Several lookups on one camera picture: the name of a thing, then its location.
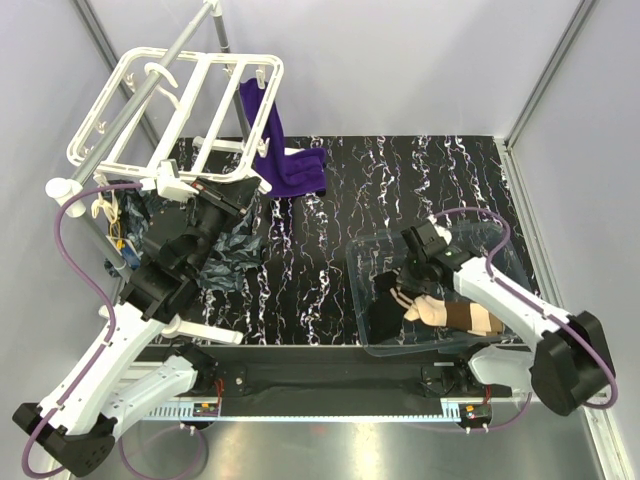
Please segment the black striped sock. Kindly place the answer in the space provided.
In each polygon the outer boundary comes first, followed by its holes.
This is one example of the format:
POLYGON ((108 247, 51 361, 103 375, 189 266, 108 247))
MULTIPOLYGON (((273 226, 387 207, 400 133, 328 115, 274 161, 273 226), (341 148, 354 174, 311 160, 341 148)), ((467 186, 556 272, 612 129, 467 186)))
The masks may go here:
POLYGON ((396 338, 402 329, 404 315, 421 292, 400 285, 399 269, 393 269, 374 278, 376 299, 367 309, 369 343, 380 344, 396 338))

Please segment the white plastic clip hanger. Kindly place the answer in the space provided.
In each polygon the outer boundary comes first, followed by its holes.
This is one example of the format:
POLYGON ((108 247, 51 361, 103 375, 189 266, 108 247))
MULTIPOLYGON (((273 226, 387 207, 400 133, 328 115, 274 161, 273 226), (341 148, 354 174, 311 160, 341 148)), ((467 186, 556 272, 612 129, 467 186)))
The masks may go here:
POLYGON ((263 140, 262 134, 284 75, 282 60, 274 55, 181 51, 177 54, 177 59, 192 62, 195 67, 183 95, 176 97, 173 91, 166 90, 161 85, 163 81, 166 81, 172 89, 178 88, 178 83, 172 73, 160 64, 168 57, 169 51, 167 49, 138 47, 129 50, 120 58, 67 146, 66 157, 76 167, 74 181, 84 184, 86 182, 85 175, 91 176, 95 172, 99 172, 140 179, 145 189, 156 188, 148 168, 157 166, 161 160, 169 159, 170 150, 191 116, 210 68, 222 65, 228 76, 227 86, 206 136, 198 140, 199 154, 193 167, 188 171, 178 169, 179 175, 182 180, 188 183, 197 178, 218 183, 232 183, 245 178, 257 177, 261 181, 258 190, 267 194, 271 190, 271 185, 255 171, 254 158, 257 155, 265 157, 268 151, 269 142, 263 140), (91 132, 98 128, 100 115, 115 90, 125 79, 127 68, 139 58, 147 60, 144 67, 146 79, 140 88, 134 91, 131 98, 133 103, 120 111, 109 129, 102 131, 102 137, 95 146, 87 148, 85 146, 86 140, 91 132), (231 106, 234 94, 238 92, 241 77, 248 67, 256 70, 258 86, 264 92, 255 120, 250 125, 247 139, 241 142, 220 140, 218 138, 219 130, 231 106), (169 99, 173 106, 173 114, 168 126, 146 165, 136 166, 121 163, 119 159, 122 152, 146 112, 150 99, 156 93, 169 99))

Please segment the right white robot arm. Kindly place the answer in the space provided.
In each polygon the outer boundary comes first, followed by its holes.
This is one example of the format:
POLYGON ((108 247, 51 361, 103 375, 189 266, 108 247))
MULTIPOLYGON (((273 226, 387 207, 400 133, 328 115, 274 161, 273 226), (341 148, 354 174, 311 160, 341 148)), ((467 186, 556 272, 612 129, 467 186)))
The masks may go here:
POLYGON ((592 407, 604 389, 610 397, 603 406, 616 402, 615 369, 597 317, 587 311, 571 314, 540 299, 432 222, 401 235, 408 248, 402 278, 439 284, 479 304, 526 346, 512 350, 491 344, 475 351, 454 371, 460 393, 472 397, 488 385, 506 386, 535 394, 561 416, 592 407))

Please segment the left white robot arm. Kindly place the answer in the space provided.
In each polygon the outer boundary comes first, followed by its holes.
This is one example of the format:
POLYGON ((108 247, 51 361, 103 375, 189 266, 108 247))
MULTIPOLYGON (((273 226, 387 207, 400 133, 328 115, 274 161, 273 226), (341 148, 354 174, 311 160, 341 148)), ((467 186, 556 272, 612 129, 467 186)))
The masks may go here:
POLYGON ((77 477, 93 472, 135 423, 172 397, 203 396, 219 386, 217 362, 193 344, 178 347, 159 367, 116 388, 151 340, 177 325, 199 292, 198 278, 221 234, 246 214, 260 182, 193 181, 185 199, 156 212, 142 238, 142 259, 120 292, 104 302, 107 322, 79 362, 48 396, 23 403, 12 420, 29 438, 23 473, 45 479, 29 457, 41 446, 77 477))

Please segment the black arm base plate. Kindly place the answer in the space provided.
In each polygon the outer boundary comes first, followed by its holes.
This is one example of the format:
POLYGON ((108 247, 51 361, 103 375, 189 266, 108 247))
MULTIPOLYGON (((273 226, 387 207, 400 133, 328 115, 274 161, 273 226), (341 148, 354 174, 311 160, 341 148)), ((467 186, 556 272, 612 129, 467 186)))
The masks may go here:
POLYGON ((208 346, 223 379, 222 412, 238 417, 436 414, 443 398, 506 398, 463 377, 437 351, 374 357, 361 347, 208 346))

